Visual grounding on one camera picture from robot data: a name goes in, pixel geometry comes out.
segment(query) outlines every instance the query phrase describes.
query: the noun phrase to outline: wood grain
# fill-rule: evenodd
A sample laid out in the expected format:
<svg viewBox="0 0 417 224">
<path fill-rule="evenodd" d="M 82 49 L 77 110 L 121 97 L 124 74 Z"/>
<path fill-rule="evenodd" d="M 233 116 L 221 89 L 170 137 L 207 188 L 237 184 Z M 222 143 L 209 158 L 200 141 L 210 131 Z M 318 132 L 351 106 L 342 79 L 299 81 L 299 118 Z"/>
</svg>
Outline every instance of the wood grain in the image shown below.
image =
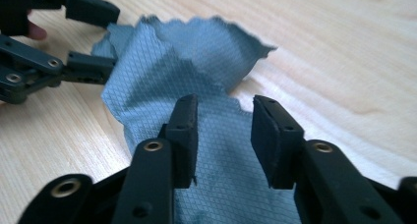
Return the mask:
<svg viewBox="0 0 417 224">
<path fill-rule="evenodd" d="M 415 0 L 109 0 L 119 24 L 221 16 L 278 49 L 231 93 L 277 99 L 308 139 L 337 144 L 372 179 L 395 187 L 417 176 L 417 3 Z M 101 28 L 33 12 L 44 41 L 19 40 L 66 58 L 89 53 Z M 0 106 L 0 223 L 15 223 L 52 179 L 85 173 L 96 181 L 129 165 L 123 127 L 100 99 L 102 86 L 67 84 Z"/>
</svg>

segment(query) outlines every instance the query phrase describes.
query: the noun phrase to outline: crumpled cloth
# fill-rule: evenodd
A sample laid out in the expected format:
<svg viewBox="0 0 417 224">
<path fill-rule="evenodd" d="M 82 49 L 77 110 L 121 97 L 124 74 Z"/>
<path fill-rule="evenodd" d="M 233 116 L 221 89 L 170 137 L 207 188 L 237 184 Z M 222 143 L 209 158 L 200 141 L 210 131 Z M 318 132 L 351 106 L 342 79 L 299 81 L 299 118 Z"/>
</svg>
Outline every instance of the crumpled cloth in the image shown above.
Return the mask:
<svg viewBox="0 0 417 224">
<path fill-rule="evenodd" d="M 293 191 L 276 191 L 252 149 L 252 114 L 227 92 L 271 47 L 220 18 L 109 26 L 93 55 L 118 58 L 102 99 L 133 152 L 155 138 L 176 100 L 199 99 L 198 185 L 175 192 L 176 223 L 299 223 Z"/>
</svg>

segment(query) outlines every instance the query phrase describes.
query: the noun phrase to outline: diamond-patterned fabric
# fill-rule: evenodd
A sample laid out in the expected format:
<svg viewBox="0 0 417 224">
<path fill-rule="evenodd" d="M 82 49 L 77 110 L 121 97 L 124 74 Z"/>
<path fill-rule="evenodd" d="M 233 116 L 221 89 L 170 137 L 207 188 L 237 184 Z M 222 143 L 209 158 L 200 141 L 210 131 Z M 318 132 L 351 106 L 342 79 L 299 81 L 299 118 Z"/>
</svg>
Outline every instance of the diamond-patterned fabric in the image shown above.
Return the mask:
<svg viewBox="0 0 417 224">
<path fill-rule="evenodd" d="M 198 185 L 176 190 L 176 223 L 298 223 L 292 191 L 268 188 L 250 142 L 252 114 L 227 92 L 272 50 L 220 18 L 110 26 L 93 54 L 117 57 L 102 98 L 133 152 L 175 101 L 199 98 Z"/>
</svg>

